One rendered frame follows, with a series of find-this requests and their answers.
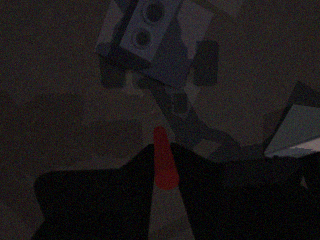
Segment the red peg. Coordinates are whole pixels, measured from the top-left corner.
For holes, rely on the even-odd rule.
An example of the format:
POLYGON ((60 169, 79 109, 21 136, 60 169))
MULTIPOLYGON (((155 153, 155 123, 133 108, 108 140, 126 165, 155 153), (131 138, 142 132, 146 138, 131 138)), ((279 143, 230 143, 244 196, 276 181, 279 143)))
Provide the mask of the red peg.
POLYGON ((154 137, 155 184, 162 190, 174 189, 180 181, 166 130, 157 126, 154 137))

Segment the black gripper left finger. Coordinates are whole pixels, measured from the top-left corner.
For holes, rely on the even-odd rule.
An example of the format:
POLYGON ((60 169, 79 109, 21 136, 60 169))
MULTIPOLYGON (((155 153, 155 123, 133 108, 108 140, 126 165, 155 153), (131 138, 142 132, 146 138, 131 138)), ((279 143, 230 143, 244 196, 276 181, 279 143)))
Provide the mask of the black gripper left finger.
POLYGON ((127 240, 148 240, 154 144, 120 168, 44 173, 33 190, 44 219, 51 213, 118 211, 127 240))

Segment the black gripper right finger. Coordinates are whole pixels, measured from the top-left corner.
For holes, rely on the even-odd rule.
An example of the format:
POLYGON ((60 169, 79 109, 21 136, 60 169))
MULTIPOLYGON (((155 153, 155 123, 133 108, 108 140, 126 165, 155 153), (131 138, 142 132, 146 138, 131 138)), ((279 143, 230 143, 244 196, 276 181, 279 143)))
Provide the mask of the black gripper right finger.
POLYGON ((179 174, 179 189, 195 240, 222 240, 232 191, 236 187, 297 181, 301 159, 271 157, 216 163, 177 143, 170 143, 179 174))

